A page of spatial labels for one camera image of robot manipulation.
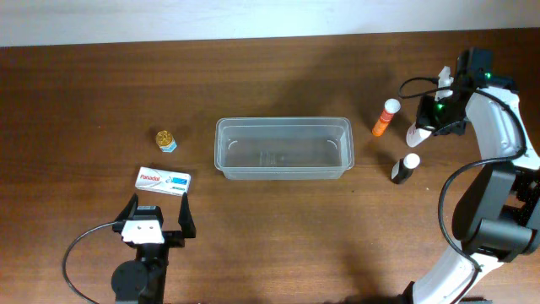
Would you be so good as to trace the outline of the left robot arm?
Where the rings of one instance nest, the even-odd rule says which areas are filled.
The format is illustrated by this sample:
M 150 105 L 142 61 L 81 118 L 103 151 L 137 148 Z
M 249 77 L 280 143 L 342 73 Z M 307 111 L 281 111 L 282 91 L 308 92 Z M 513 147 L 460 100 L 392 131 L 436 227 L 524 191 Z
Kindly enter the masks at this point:
M 163 223 L 161 208 L 140 206 L 136 194 L 116 217 L 112 230 L 136 250 L 136 257 L 120 264 L 111 276 L 116 303 L 164 302 L 169 251 L 171 248 L 183 248 L 185 240 L 193 239 L 197 234 L 186 193 L 181 196 L 180 228 L 164 231 Z

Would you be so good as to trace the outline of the dark bottle white cap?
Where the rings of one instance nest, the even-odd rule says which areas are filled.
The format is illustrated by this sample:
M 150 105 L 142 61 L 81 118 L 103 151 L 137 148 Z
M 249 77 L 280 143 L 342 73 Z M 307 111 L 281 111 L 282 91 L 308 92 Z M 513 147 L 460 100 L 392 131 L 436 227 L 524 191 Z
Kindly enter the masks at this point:
M 419 166 L 420 157 L 415 153 L 410 153 L 401 158 L 391 170 L 391 181 L 395 184 L 404 183 Z

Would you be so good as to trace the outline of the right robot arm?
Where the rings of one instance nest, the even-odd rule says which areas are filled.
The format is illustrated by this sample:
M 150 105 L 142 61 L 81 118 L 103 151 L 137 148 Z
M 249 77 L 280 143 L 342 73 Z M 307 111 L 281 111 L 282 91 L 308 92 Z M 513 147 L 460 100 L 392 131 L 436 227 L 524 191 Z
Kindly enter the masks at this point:
M 476 134 L 480 160 L 445 181 L 438 222 L 448 243 L 435 266 L 409 283 L 401 303 L 461 303 L 489 272 L 539 247 L 539 156 L 521 119 L 516 82 L 492 71 L 493 53 L 470 48 L 421 92 L 406 142 Z

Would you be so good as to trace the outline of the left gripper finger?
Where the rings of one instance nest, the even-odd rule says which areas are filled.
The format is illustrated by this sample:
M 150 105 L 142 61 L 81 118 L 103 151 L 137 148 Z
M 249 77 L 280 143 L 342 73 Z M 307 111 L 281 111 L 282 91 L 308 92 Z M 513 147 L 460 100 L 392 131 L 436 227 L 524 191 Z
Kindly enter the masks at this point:
M 184 238 L 195 238 L 197 228 L 192 218 L 192 213 L 189 206 L 188 195 L 183 193 L 181 197 L 181 206 L 178 217 L 178 224 L 181 227 L 181 232 Z
M 134 193 L 129 199 L 127 205 L 123 208 L 120 214 L 115 218 L 115 221 L 125 221 L 125 220 L 131 219 L 137 207 L 138 207 L 138 195 Z

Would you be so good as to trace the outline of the white spray bottle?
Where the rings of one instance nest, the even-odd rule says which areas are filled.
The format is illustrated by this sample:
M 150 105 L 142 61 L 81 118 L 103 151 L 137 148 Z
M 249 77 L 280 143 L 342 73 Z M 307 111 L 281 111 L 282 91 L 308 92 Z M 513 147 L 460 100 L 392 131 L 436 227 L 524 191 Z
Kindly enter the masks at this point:
M 408 147 L 414 148 L 425 141 L 431 134 L 431 130 L 417 128 L 416 125 L 413 124 L 407 131 L 406 144 Z

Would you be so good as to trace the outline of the orange tablet tube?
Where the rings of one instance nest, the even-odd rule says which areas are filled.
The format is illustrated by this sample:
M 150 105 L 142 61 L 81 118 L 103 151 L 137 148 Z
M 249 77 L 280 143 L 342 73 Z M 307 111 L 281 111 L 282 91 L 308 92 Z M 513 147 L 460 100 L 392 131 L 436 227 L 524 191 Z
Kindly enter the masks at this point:
M 380 114 L 378 121 L 372 128 L 371 132 L 374 136 L 380 137 L 387 129 L 392 121 L 392 118 L 401 109 L 401 103 L 397 99 L 388 99 L 385 101 L 384 109 Z

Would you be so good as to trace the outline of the white Panadol box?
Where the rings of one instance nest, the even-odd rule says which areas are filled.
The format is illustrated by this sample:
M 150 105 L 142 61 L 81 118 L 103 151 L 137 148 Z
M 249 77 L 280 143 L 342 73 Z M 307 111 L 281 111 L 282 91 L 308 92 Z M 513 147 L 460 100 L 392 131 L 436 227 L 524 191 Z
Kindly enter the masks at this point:
M 154 193 L 182 196 L 188 192 L 192 177 L 189 174 L 141 167 L 135 188 Z

